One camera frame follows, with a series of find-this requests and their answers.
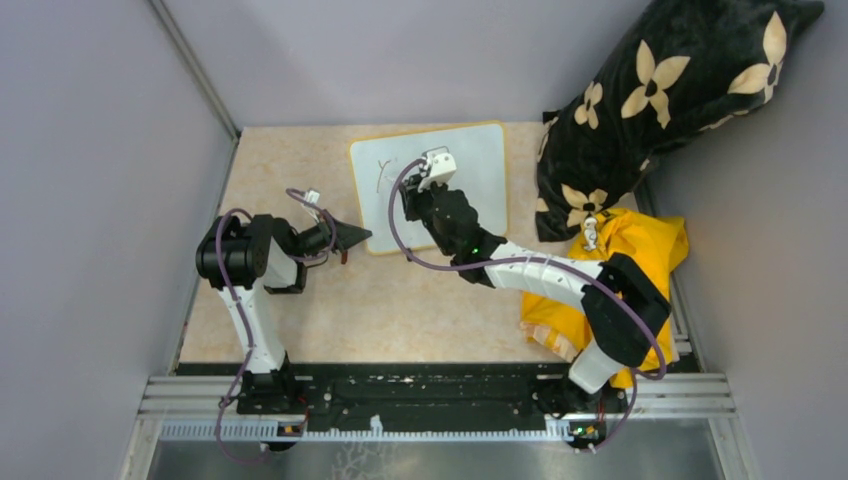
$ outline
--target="black line drawing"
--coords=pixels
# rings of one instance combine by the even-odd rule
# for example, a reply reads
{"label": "black line drawing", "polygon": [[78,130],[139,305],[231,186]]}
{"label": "black line drawing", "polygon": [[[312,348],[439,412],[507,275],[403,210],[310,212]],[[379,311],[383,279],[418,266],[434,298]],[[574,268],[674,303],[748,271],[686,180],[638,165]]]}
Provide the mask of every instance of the black line drawing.
{"label": "black line drawing", "polygon": [[377,177],[377,193],[380,193],[380,184],[383,182],[383,170],[386,169],[386,165],[388,165],[392,162],[397,162],[397,157],[395,157],[391,160],[386,160],[386,163],[383,163],[383,162],[377,160],[377,165],[380,166],[380,176]]}

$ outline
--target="beige tabletop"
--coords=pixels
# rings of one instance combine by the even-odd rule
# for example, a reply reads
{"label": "beige tabletop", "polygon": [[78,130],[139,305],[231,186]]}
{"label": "beige tabletop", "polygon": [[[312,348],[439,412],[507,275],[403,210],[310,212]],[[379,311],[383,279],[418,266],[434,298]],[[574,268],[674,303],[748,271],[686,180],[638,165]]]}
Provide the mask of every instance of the beige tabletop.
{"label": "beige tabletop", "polygon": [[[336,218],[360,224],[347,156],[357,138],[435,125],[273,127],[245,129],[222,211],[270,213],[295,228],[311,218],[286,196],[287,187],[315,188]],[[507,123],[510,240],[564,255],[570,244],[536,239],[536,153],[541,123]],[[632,195],[621,206],[636,209]],[[419,252],[445,264],[436,250]],[[309,271],[301,295],[273,296],[278,335],[294,362],[535,362],[559,357],[528,343],[518,327],[521,293],[466,283],[455,273],[427,270],[401,254],[371,256],[362,245],[347,265],[338,256]],[[237,362],[244,353],[223,301],[201,283],[181,362]]]}

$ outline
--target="yellow cloth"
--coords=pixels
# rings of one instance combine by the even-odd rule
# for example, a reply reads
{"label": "yellow cloth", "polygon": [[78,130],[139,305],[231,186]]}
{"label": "yellow cloth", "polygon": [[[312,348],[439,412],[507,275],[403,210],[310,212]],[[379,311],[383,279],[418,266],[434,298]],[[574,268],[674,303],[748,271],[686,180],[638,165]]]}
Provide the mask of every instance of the yellow cloth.
{"label": "yellow cloth", "polygon": [[[614,253],[629,255],[668,299],[671,271],[689,254],[683,218],[653,218],[625,208],[607,210],[595,217],[598,220],[595,226],[597,248],[587,251],[586,237],[581,233],[566,256],[575,260],[608,260]],[[568,362],[592,340],[592,330],[582,313],[530,293],[525,293],[522,300],[521,327],[528,341],[541,343]],[[666,321],[657,336],[666,359],[672,358],[673,341],[671,322]],[[656,352],[651,349],[641,368],[658,367]],[[633,385],[626,370],[614,375],[610,383],[616,388]]]}

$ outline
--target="yellow border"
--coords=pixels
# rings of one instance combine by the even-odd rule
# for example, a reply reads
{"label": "yellow border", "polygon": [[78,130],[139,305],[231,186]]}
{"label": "yellow border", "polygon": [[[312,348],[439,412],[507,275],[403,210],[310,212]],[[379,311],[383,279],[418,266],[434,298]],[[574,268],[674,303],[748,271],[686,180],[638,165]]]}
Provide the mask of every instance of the yellow border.
{"label": "yellow border", "polygon": [[[405,135],[415,135],[418,133],[430,133],[430,132],[441,132],[444,130],[455,130],[457,128],[468,128],[468,127],[480,127],[483,125],[499,125],[501,127],[501,132],[503,132],[503,142],[504,142],[504,191],[506,195],[504,196],[506,199],[506,231],[501,233],[501,236],[506,236],[509,233],[509,141],[507,140],[507,132],[506,125],[500,120],[488,120],[484,122],[471,122],[471,123],[456,123],[450,125],[444,125],[441,127],[434,128],[422,128],[418,130],[406,130],[403,132],[389,133],[386,135],[371,135],[368,137],[360,137],[355,138],[348,142],[347,145],[347,159],[350,164],[350,176],[351,180],[353,180],[353,191],[356,193],[356,204],[359,207],[359,224],[363,227],[365,226],[365,217],[362,214],[362,203],[359,201],[359,190],[356,188],[356,172],[353,168],[353,156],[350,154],[351,148],[353,148],[353,144],[356,142],[364,142],[367,140],[379,140],[381,138],[392,138],[392,137],[401,137]],[[426,245],[421,247],[415,247],[410,250],[419,251],[419,250],[427,250],[435,247],[436,244]],[[365,250],[372,256],[382,257],[386,255],[394,255],[395,253],[400,253],[400,249],[393,250],[391,252],[383,252],[383,253],[375,253],[372,252],[370,248],[368,248],[368,242],[365,242]]]}

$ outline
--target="black pillow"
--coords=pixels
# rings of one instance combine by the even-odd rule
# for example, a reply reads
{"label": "black pillow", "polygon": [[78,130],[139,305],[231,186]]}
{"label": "black pillow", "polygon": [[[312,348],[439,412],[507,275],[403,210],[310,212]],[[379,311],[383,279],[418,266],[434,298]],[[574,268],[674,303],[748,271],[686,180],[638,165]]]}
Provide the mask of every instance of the black pillow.
{"label": "black pillow", "polygon": [[787,46],[824,10],[795,0],[654,0],[581,93],[546,112],[539,240],[568,240],[614,205],[652,157],[772,98]]}

